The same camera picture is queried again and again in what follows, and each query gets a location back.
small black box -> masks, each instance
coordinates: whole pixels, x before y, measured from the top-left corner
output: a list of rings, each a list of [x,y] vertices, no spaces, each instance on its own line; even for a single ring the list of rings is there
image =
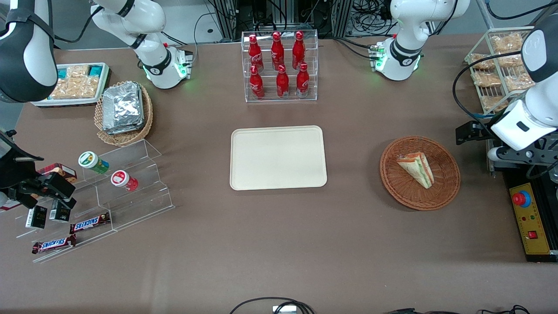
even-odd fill
[[[35,206],[29,209],[29,214],[27,215],[27,222],[25,223],[25,228],[45,228],[46,222],[46,212],[47,209],[41,206]]]
[[[60,201],[55,199],[52,202],[52,209],[50,210],[49,220],[68,222],[70,221],[70,210],[66,208]]]

emergency stop button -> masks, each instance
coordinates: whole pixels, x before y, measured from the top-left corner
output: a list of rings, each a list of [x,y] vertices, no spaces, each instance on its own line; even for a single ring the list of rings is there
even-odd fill
[[[531,205],[531,196],[527,191],[519,191],[512,195],[512,202],[521,207],[529,207]]]

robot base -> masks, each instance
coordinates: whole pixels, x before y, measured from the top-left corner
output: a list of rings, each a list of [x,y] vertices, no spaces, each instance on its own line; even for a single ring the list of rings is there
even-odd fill
[[[371,58],[370,65],[372,71],[380,72],[390,80],[405,80],[419,67],[420,56],[418,56],[415,61],[408,59],[412,62],[409,63],[408,66],[402,66],[399,61],[392,56],[389,49],[393,41],[393,38],[388,38],[385,41],[379,41],[375,48],[368,49],[368,54]]]
[[[162,71],[160,75],[153,75],[143,67],[147,78],[158,88],[169,89],[178,85],[185,79],[189,79],[192,74],[192,55],[186,55],[186,52],[175,47],[168,47],[171,53],[171,63]]]

acrylic display rack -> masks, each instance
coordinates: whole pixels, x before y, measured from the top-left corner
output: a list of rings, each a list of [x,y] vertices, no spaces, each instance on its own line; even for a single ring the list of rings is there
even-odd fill
[[[285,48],[285,67],[287,68],[289,93],[287,99],[281,99],[277,96],[277,71],[274,70],[271,61],[271,45],[273,44],[272,34],[274,31],[257,31],[242,32],[240,44],[242,46],[242,71],[244,75],[244,96],[246,102],[270,102],[270,101],[315,101],[318,98],[318,31],[317,30],[300,30],[304,33],[304,46],[306,54],[304,61],[308,63],[308,74],[310,81],[308,84],[308,96],[299,98],[296,95],[296,75],[298,70],[292,68],[292,46],[295,43],[296,31],[282,31],[281,42]],[[262,100],[258,100],[252,93],[250,87],[250,55],[248,49],[250,42],[248,36],[256,34],[258,45],[262,49],[263,73],[260,76],[263,80],[263,88],[265,96]]]
[[[486,33],[484,33],[484,35],[480,38],[477,44],[467,54],[467,56],[465,57],[465,62],[467,62],[468,64],[472,63],[469,56],[471,56],[471,54],[473,53],[488,54],[491,56],[497,54],[497,52],[494,51],[494,47],[492,46],[492,42],[490,39],[491,37],[496,36],[496,37],[503,38],[504,36],[510,35],[512,33],[518,33],[521,35],[523,39],[525,39],[525,37],[527,37],[527,35],[531,32],[531,29],[533,29],[533,26],[493,28],[486,31]],[[506,86],[505,79],[504,79],[506,76],[509,75],[518,76],[520,74],[527,73],[527,70],[523,65],[503,67],[498,64],[496,59],[494,59],[494,63],[496,67],[493,70],[479,70],[479,69],[473,69],[472,67],[470,68],[471,74],[473,74],[474,72],[495,73],[499,76],[500,81],[502,82],[501,85],[495,87],[479,87],[475,85],[477,89],[477,93],[479,95],[479,99],[481,99],[483,96],[502,97],[502,99],[499,102],[495,103],[491,108],[484,108],[483,105],[481,104],[481,108],[482,108],[482,113],[480,114],[481,116],[494,114],[495,108],[500,106],[505,101],[511,102],[511,99],[513,97],[524,92],[524,90],[510,91]]]
[[[99,155],[109,163],[110,168],[102,175],[83,169],[84,180],[74,185],[76,190],[72,196],[77,204],[71,210],[70,222],[52,221],[47,215],[44,229],[27,229],[25,211],[24,215],[15,219],[18,231],[16,238],[27,242],[29,255],[34,263],[43,263],[174,208],[169,188],[161,181],[157,164],[153,161],[153,158],[160,155],[161,153],[146,140]],[[136,178],[138,188],[133,192],[127,192],[124,188],[115,187],[110,182],[110,176],[116,170],[125,170],[131,177]],[[49,198],[42,198],[38,202],[38,205],[48,208],[49,213],[51,204],[52,199]],[[76,246],[37,255],[31,253],[35,242],[67,237],[71,223],[106,212],[110,213],[110,223],[77,232]]]

aluminum foil package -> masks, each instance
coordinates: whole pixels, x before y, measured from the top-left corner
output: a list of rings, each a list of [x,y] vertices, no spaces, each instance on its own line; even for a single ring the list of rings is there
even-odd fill
[[[143,99],[136,82],[125,82],[103,92],[103,131],[120,134],[143,128]]]

